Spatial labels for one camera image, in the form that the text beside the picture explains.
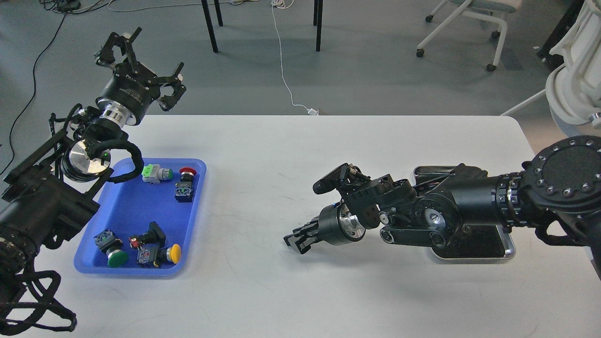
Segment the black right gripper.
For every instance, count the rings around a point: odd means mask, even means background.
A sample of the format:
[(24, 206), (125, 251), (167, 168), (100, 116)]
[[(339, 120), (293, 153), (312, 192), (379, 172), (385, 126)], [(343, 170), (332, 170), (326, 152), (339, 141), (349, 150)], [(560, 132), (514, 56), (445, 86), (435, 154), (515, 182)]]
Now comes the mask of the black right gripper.
[(339, 246), (363, 239), (366, 228), (347, 205), (335, 204), (324, 207), (318, 218), (312, 218), (292, 234), (283, 237), (284, 242), (299, 254), (308, 252), (313, 244), (322, 240)]

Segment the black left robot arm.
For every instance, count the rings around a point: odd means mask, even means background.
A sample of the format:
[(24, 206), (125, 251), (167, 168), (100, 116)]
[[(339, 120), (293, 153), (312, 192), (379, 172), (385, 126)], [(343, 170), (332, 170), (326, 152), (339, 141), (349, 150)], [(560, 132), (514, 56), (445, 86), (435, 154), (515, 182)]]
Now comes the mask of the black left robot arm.
[[(183, 64), (174, 74), (160, 77), (145, 67), (133, 51), (131, 35), (112, 32), (96, 54), (99, 66), (112, 77), (94, 107), (77, 104), (62, 127), (4, 181), (1, 212), (1, 333), (13, 336), (31, 327), (73, 331), (77, 316), (54, 297), (62, 280), (56, 271), (36, 271), (42, 246), (59, 248), (75, 237), (99, 210), (94, 196), (107, 183), (122, 183), (141, 175), (141, 150), (123, 131), (138, 125), (153, 102), (172, 109), (186, 86)], [(39, 324), (46, 312), (69, 321), (67, 326)]]

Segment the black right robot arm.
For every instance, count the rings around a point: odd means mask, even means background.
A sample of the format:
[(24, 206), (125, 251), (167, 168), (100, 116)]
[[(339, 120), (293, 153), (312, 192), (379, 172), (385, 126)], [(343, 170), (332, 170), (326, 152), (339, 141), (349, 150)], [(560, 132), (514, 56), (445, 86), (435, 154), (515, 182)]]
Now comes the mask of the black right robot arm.
[(297, 253), (312, 244), (358, 242), (379, 228), (388, 244), (429, 247), (442, 259), (509, 259), (514, 227), (550, 246), (587, 246), (600, 259), (600, 138), (570, 137), (540, 151), (523, 170), (499, 176), (460, 163), (422, 166), (415, 184), (377, 179), (343, 163), (313, 191), (341, 199), (284, 237)]

